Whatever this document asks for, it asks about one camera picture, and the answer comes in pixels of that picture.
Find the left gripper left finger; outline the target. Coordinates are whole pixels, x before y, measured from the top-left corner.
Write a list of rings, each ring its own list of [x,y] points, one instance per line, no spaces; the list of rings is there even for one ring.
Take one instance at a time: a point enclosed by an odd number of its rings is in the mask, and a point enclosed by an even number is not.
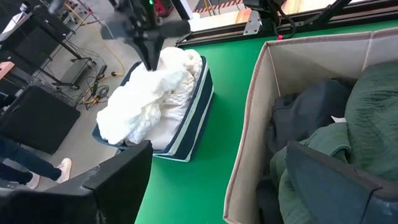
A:
[[[93,191],[101,223],[134,224],[152,167],[152,143],[144,141],[102,162],[83,186]]]

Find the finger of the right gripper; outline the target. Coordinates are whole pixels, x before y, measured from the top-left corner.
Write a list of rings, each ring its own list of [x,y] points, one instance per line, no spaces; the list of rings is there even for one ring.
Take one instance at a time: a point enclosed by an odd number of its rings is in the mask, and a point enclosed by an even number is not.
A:
[[[163,44],[164,38],[162,37],[149,41],[149,70],[157,70]]]
[[[134,50],[140,56],[141,61],[145,65],[146,69],[150,70],[151,66],[150,66],[149,52],[148,52],[147,47],[144,45],[144,42],[141,40],[135,40],[134,41]]]

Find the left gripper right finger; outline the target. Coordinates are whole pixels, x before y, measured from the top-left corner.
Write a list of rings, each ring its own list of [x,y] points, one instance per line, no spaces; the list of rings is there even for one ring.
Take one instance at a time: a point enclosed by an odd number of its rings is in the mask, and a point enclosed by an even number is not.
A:
[[[375,192],[382,185],[353,166],[298,142],[287,145],[289,179],[318,223],[382,222]]]

